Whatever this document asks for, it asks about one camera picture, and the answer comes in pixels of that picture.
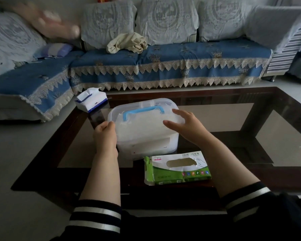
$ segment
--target black sleeve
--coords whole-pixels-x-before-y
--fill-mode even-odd
[[[120,206],[99,201],[79,200],[65,231],[56,240],[116,240],[121,226]]]
[[[287,194],[275,195],[257,182],[226,195],[221,201],[242,235],[301,238],[301,207]]]

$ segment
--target sofa leg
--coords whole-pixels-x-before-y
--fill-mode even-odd
[[[276,78],[276,75],[274,75],[274,76],[270,79],[270,82],[274,82],[274,81],[275,81],[275,78]]]

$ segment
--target tissue box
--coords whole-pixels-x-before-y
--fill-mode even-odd
[[[107,101],[107,96],[105,92],[99,91],[100,88],[89,88],[77,95],[77,100],[75,103],[78,109],[91,112],[98,106]]]
[[[163,185],[211,179],[201,151],[145,157],[145,184]]]

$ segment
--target blue handle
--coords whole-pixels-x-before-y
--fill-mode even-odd
[[[160,113],[165,113],[164,109],[161,106],[153,106],[153,107],[144,107],[144,108],[140,108],[140,109],[135,109],[135,110],[131,110],[131,111],[125,111],[123,114],[123,120],[124,122],[127,121],[127,115],[128,114],[136,114],[139,112],[143,112],[143,111],[151,111],[154,109],[160,109]]]

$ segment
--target beige fabric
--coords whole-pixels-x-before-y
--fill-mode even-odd
[[[121,49],[126,49],[135,53],[142,53],[148,47],[146,40],[140,34],[128,33],[120,34],[108,43],[106,51],[108,53],[116,53]]]

